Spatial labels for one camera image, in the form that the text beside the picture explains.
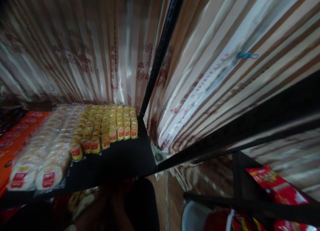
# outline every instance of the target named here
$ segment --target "red package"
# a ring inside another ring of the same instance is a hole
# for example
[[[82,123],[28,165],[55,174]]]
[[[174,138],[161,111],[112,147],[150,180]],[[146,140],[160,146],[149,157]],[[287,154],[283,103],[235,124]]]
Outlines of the red package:
[[[301,195],[290,183],[274,172],[269,165],[262,168],[246,169],[254,180],[271,196],[275,203],[286,205],[307,204],[309,201]],[[278,230],[317,230],[313,226],[296,222],[277,220],[274,224]]]

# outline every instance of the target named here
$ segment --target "plastic wrapper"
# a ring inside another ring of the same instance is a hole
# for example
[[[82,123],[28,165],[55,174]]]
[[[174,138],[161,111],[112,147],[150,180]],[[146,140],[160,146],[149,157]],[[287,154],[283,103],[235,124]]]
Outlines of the plastic wrapper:
[[[110,137],[110,142],[114,143],[117,141],[117,130],[114,129],[109,129],[109,137]]]
[[[286,205],[308,204],[309,201],[290,183],[274,172],[269,165],[262,168],[246,169],[254,180],[267,192],[274,202]],[[274,230],[316,231],[311,225],[286,220],[276,220]]]
[[[91,145],[91,153],[93,154],[100,153],[100,150],[101,150],[100,138],[91,138],[90,145]]]
[[[82,139],[80,141],[82,150],[85,154],[91,153],[91,145],[90,145],[90,140],[89,139]]]
[[[106,150],[110,147],[110,137],[108,133],[101,135],[101,147],[102,150]]]
[[[83,159],[82,148],[78,142],[72,142],[70,148],[71,148],[72,159],[74,161],[79,161]]]

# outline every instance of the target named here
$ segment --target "product label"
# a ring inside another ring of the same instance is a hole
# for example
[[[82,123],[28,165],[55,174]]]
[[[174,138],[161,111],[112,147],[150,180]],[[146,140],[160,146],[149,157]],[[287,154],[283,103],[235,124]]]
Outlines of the product label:
[[[27,175],[27,173],[16,173],[16,175],[13,177],[13,180],[11,182],[10,187],[12,188],[22,188],[24,177]]]
[[[98,149],[98,144],[91,144],[91,149]]]
[[[23,123],[26,123],[26,124],[32,124],[32,123],[35,123],[37,120],[36,119],[24,119],[23,120]]]
[[[0,149],[8,148],[13,144],[12,141],[3,141],[0,142]]]
[[[41,117],[41,116],[42,116],[42,113],[40,113],[40,112],[34,112],[34,113],[30,114],[30,117],[32,117],[32,118],[38,118],[38,117]]]
[[[42,187],[50,188],[54,184],[54,172],[46,173],[43,175]]]
[[[25,130],[27,129],[29,126],[28,125],[18,125],[18,126],[15,126],[14,127],[14,131],[22,131],[22,130]]]

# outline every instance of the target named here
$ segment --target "shelf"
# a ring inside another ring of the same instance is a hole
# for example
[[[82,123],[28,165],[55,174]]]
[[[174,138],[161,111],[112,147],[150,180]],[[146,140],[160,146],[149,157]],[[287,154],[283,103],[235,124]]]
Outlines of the shelf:
[[[138,117],[138,138],[112,143],[101,155],[87,155],[73,162],[64,189],[34,196],[31,192],[7,191],[0,199],[0,209],[50,199],[55,196],[96,187],[109,181],[143,177],[155,173],[156,164],[143,119]]]

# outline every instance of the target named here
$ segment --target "beige curtain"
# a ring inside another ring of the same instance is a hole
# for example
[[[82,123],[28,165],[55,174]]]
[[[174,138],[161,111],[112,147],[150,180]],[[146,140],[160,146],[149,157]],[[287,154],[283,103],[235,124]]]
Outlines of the beige curtain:
[[[166,81],[149,104],[154,143],[173,155],[317,71],[319,11],[320,0],[185,0]],[[259,58],[237,59],[240,51]],[[319,200],[317,140],[313,130],[244,152]],[[171,172],[185,190],[232,196],[226,160]]]
[[[1,94],[141,106],[170,0],[8,0]]]

